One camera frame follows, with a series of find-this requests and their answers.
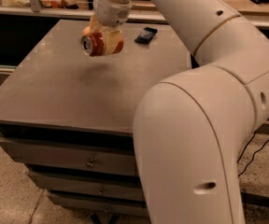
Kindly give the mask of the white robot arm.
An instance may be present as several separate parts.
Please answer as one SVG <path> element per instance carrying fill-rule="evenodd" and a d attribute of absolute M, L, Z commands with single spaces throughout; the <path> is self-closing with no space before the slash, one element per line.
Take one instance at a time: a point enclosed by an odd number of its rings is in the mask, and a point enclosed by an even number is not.
<path fill-rule="evenodd" d="M 198 63 L 152 87 L 134 152 L 152 224 L 245 224 L 236 159 L 269 118 L 269 40 L 221 0 L 151 0 Z M 94 0 L 104 26 L 131 0 Z"/>

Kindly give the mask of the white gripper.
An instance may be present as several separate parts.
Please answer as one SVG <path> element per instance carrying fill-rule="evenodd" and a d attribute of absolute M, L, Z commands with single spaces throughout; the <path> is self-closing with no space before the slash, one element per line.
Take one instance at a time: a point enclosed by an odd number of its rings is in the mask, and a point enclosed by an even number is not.
<path fill-rule="evenodd" d="M 94 14 L 90 19 L 90 34 L 102 34 L 103 55 L 121 52 L 123 37 L 121 29 L 115 27 L 127 22 L 132 0 L 93 0 Z"/>

